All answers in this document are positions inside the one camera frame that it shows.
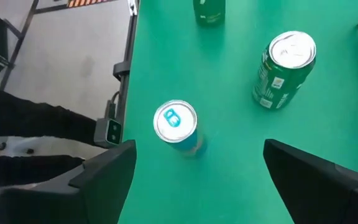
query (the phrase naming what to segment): blue and white can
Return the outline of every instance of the blue and white can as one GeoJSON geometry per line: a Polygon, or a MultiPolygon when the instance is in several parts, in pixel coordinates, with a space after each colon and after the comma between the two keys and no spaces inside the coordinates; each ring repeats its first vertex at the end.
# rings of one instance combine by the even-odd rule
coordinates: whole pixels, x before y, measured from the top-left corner
{"type": "Polygon", "coordinates": [[[185,156],[198,157],[205,151],[205,138],[198,128],[196,111],[183,100],[168,101],[157,109],[154,130],[160,139],[185,156]]]}

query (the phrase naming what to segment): pull tab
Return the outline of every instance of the pull tab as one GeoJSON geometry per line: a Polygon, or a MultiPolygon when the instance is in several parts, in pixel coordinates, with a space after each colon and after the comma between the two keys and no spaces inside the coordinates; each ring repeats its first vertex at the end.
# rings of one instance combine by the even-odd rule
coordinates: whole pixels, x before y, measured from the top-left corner
{"type": "Polygon", "coordinates": [[[169,109],[164,113],[164,118],[167,120],[168,124],[174,128],[179,127],[180,125],[180,117],[179,115],[173,110],[169,109]]]}

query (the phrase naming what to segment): energy drink can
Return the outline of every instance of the energy drink can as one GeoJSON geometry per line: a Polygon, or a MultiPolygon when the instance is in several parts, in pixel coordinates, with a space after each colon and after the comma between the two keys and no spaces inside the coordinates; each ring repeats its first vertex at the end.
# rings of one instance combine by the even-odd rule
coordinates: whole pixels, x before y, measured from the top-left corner
{"type": "Polygon", "coordinates": [[[295,96],[316,63],[316,44],[306,33],[289,31],[271,41],[262,54],[259,80],[252,95],[276,110],[295,96]]]}
{"type": "Polygon", "coordinates": [[[154,114],[154,130],[160,139],[189,157],[204,153],[205,139],[194,108],[183,100],[171,100],[154,114]]]}

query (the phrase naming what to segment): person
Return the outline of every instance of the person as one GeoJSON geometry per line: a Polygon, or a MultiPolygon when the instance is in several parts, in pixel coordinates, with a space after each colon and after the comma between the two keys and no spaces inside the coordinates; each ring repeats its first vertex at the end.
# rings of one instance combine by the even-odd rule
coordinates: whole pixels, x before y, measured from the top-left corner
{"type": "MultiPolygon", "coordinates": [[[[95,146],[96,121],[61,106],[34,103],[0,90],[0,136],[53,136],[95,146]]],[[[43,182],[83,162],[71,156],[0,156],[0,187],[43,182]]]]}

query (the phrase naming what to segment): green can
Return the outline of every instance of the green can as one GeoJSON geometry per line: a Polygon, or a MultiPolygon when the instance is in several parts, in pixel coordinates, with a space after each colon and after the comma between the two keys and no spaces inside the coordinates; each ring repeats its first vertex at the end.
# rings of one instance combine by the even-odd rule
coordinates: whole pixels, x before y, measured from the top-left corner
{"type": "Polygon", "coordinates": [[[316,63],[316,44],[306,33],[288,31],[271,41],[262,54],[259,80],[252,96],[262,106],[286,106],[316,63]]]}
{"type": "Polygon", "coordinates": [[[196,21],[201,26],[216,26],[224,22],[226,0],[193,0],[196,21]]]}

